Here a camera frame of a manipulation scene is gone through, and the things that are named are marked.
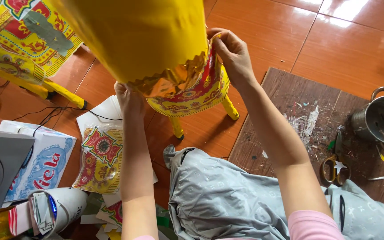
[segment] orange tiled floor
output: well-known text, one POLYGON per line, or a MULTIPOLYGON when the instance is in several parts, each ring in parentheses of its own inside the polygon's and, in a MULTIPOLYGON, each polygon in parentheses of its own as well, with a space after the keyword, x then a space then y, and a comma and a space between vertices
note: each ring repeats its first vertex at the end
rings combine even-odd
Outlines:
MULTIPOLYGON (((208 27, 232 30, 248 43, 254 73, 261 82, 268 67, 297 74, 351 94, 369 99, 384 85, 384 1, 383 0, 204 0, 208 27)), ((114 78, 87 47, 80 48, 52 78, 89 102, 92 108, 114 94, 114 78)), ((155 184, 157 203, 167 207, 169 171, 162 150, 195 146, 214 157, 227 157, 247 116, 236 89, 229 97, 241 117, 227 117, 223 107, 181 119, 185 139, 172 134, 167 117, 150 107, 146 113, 146 135, 159 178, 155 184)), ((66 106, 56 97, 41 100, 8 84, 0 88, 2 119, 13 119, 47 106, 66 106)), ((50 110, 31 114, 21 121, 38 123, 50 110)), ((47 124, 58 131, 81 138, 75 118, 80 111, 65 111, 47 124)), ((76 145, 61 180, 70 186, 79 169, 76 145)))

